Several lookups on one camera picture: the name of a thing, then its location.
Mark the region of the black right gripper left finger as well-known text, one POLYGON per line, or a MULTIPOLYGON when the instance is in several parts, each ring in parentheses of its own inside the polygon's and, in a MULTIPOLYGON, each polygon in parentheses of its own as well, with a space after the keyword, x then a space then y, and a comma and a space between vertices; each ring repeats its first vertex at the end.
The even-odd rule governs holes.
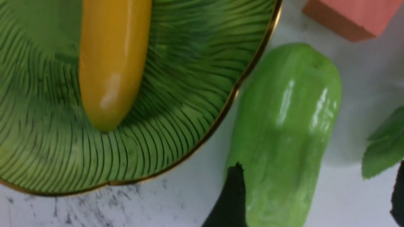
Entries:
POLYGON ((240 163, 227 169, 223 189, 203 227, 247 227, 246 187, 240 163))

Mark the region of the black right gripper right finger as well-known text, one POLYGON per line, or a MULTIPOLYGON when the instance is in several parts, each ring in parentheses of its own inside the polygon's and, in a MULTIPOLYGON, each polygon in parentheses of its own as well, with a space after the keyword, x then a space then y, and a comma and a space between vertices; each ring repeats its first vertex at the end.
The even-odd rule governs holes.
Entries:
POLYGON ((394 190, 391 196, 390 214, 399 227, 404 226, 404 161, 400 161, 394 190))

